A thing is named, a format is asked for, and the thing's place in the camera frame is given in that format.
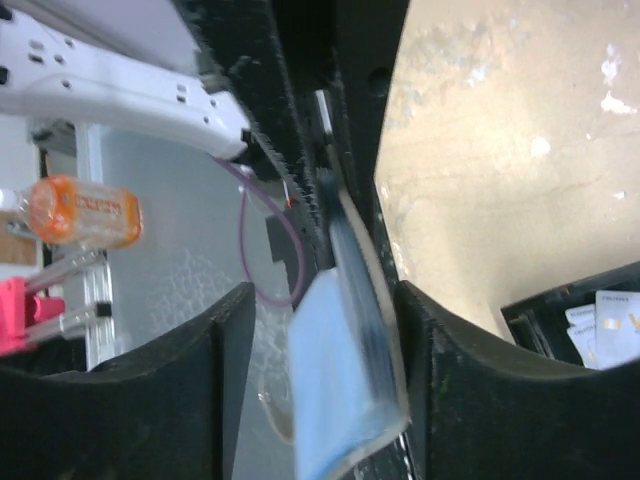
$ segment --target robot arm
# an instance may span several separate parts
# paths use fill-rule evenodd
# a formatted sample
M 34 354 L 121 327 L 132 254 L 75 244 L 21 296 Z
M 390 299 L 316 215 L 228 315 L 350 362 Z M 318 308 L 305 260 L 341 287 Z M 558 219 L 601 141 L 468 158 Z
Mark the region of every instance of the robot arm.
M 0 112 L 101 123 L 232 159 L 249 122 L 229 92 L 93 47 L 16 10 L 0 19 Z

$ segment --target plastic bottle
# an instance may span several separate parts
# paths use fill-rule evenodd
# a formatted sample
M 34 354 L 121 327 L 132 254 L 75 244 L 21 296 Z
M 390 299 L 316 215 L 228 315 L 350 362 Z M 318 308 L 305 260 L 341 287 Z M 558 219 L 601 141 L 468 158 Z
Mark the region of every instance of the plastic bottle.
M 142 233 L 132 193 L 66 175 L 44 178 L 22 192 L 0 189 L 0 210 L 15 211 L 33 233 L 52 244 L 121 248 Z

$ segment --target pink clamp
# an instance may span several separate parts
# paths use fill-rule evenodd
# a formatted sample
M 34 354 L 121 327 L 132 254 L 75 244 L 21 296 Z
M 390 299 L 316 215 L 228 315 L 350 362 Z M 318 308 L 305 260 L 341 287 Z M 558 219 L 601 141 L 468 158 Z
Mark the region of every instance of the pink clamp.
M 22 277 L 0 282 L 0 355 L 32 348 L 27 329 L 64 311 L 62 298 L 28 294 Z

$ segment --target gray surface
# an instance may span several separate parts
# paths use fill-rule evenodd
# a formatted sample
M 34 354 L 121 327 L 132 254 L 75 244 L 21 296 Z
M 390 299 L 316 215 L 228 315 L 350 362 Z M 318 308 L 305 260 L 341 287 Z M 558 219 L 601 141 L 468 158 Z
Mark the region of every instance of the gray surface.
M 104 130 L 105 184 L 135 193 L 144 235 L 109 253 L 116 337 L 122 350 L 138 347 L 199 314 L 243 281 L 238 250 L 238 183 L 204 153 L 151 137 Z M 264 215 L 249 206 L 247 252 L 256 282 L 288 294 L 283 264 L 274 265 Z M 292 449 L 271 430 L 257 396 L 265 375 L 276 399 L 286 385 L 285 326 L 291 310 L 258 304 L 243 406 L 236 479 L 293 478 Z

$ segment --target bottle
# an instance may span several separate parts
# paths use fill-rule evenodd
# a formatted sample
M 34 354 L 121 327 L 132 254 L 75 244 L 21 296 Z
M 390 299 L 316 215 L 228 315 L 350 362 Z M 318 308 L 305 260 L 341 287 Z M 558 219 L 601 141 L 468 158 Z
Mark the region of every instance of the bottle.
M 52 244 L 121 248 L 142 233 L 138 199 L 122 188 L 53 175 L 25 191 L 0 189 L 0 210 L 17 213 L 33 233 Z

